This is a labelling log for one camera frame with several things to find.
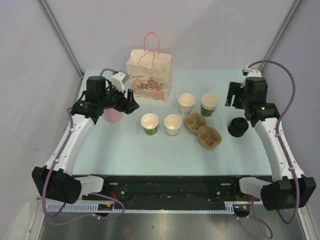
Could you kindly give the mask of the black cup lid stack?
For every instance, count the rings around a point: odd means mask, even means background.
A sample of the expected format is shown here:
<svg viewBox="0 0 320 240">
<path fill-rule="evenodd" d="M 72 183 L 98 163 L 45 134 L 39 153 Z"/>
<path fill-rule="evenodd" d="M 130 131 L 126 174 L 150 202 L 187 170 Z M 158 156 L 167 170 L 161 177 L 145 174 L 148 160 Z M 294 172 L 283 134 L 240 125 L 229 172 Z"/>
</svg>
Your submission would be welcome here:
<svg viewBox="0 0 320 240">
<path fill-rule="evenodd" d="M 233 137 L 239 138 L 245 134 L 248 128 L 249 128 L 249 124 L 245 118 L 236 117 L 231 120 L 227 130 L 230 135 L 232 135 Z"/>
</svg>

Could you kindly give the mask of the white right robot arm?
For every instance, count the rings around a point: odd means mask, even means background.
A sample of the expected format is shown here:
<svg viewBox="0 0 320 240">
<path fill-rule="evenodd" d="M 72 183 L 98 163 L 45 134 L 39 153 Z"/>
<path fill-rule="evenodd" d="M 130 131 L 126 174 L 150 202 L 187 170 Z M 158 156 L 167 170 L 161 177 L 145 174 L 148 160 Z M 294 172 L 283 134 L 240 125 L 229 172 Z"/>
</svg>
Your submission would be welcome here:
<svg viewBox="0 0 320 240">
<path fill-rule="evenodd" d="M 243 177 L 230 188 L 231 196 L 242 201 L 248 195 L 260 199 L 268 211 L 302 208 L 316 189 L 313 177 L 305 176 L 289 148 L 279 111 L 267 102 L 268 85 L 263 77 L 247 76 L 243 83 L 230 82 L 225 105 L 243 109 L 265 149 L 272 181 Z"/>
</svg>

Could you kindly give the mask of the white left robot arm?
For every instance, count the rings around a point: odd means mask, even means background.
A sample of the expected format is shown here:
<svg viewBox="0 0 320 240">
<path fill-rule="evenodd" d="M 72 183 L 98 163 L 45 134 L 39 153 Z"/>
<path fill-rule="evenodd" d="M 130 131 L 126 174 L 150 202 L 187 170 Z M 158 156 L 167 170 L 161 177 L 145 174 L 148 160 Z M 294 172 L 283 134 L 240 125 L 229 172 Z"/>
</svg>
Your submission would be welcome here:
<svg viewBox="0 0 320 240">
<path fill-rule="evenodd" d="M 139 108 L 132 89 L 124 89 L 128 79 L 117 71 L 108 80 L 90 76 L 81 97 L 67 109 L 69 124 L 57 148 L 43 167 L 35 167 L 32 179 L 42 199 L 74 204 L 79 197 L 93 193 L 98 199 L 110 196 L 111 188 L 101 176 L 73 177 L 76 159 L 90 131 L 104 110 L 131 114 Z"/>
</svg>

